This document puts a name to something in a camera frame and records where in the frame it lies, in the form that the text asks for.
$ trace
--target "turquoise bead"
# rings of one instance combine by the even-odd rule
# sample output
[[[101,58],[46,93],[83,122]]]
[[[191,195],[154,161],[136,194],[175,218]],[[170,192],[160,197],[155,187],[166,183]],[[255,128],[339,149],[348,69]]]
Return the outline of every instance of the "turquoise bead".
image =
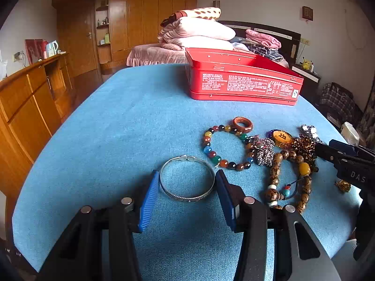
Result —
[[[206,154],[210,153],[211,151],[212,151],[212,148],[210,146],[206,146],[203,149],[203,152],[206,153]]]
[[[289,190],[289,189],[284,189],[281,193],[282,193],[285,197],[290,196],[290,190]]]
[[[239,136],[239,138],[240,138],[240,140],[242,140],[242,141],[244,141],[245,139],[247,139],[247,135],[245,134],[245,133],[243,133],[243,134],[241,134],[240,136]]]
[[[211,158],[211,161],[214,163],[214,164],[218,164],[219,161],[221,161],[221,157],[216,155],[214,157]]]

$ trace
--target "yellow bead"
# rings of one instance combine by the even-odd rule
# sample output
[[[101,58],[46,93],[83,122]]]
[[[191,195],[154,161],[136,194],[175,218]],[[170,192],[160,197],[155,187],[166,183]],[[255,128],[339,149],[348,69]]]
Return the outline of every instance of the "yellow bead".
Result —
[[[310,166],[308,163],[300,163],[300,176],[310,175]]]

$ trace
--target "silver bracelet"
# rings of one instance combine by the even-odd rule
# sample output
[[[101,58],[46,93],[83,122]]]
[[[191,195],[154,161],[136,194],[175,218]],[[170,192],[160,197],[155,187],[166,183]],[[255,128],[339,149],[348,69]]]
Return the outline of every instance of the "silver bracelet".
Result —
[[[199,195],[199,196],[194,196],[194,197],[183,197],[183,196],[177,196],[173,193],[171,193],[170,191],[168,191],[163,183],[162,183],[162,176],[163,176],[163,171],[164,171],[164,168],[166,167],[166,165],[168,165],[169,163],[173,162],[173,161],[185,161],[185,160],[188,160],[188,161],[196,161],[200,164],[203,164],[207,167],[207,169],[210,171],[211,175],[212,175],[212,185],[211,187],[203,194]],[[178,156],[178,157],[174,157],[174,158],[171,158],[169,161],[167,161],[160,169],[160,177],[159,177],[159,182],[160,182],[160,186],[162,187],[162,189],[164,190],[164,192],[170,196],[171,198],[175,199],[175,200],[178,200],[178,201],[187,201],[187,202],[196,202],[196,201],[199,201],[201,199],[204,199],[206,196],[208,196],[210,194],[210,192],[213,190],[213,187],[215,185],[215,172],[213,170],[213,168],[207,163],[205,162],[203,159],[200,159],[200,158],[197,158],[195,156],[192,156],[192,155],[182,155],[182,156]]]

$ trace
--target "silver screw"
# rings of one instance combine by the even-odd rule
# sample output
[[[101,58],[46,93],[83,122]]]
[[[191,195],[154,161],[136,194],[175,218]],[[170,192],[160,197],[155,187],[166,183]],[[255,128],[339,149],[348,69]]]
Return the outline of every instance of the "silver screw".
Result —
[[[296,211],[296,209],[294,208],[294,206],[290,205],[290,204],[288,204],[288,205],[285,206],[285,210],[288,211],[288,212],[290,212],[290,213]]]
[[[87,214],[87,213],[89,213],[91,211],[91,207],[90,206],[83,206],[82,208],[81,208],[81,212],[83,213],[83,214]]]
[[[133,202],[132,198],[130,197],[125,197],[121,200],[121,203],[124,205],[130,205]]]
[[[253,197],[251,197],[251,196],[247,196],[247,197],[245,197],[245,198],[243,199],[243,201],[244,201],[246,204],[249,204],[249,205],[255,203],[255,199],[254,199]]]

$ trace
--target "red box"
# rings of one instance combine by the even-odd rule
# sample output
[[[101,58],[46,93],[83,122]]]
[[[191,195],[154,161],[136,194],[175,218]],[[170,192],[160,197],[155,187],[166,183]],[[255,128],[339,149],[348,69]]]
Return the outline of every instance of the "red box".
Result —
[[[190,96],[197,100],[235,100],[294,106],[303,78],[259,55],[186,48]]]

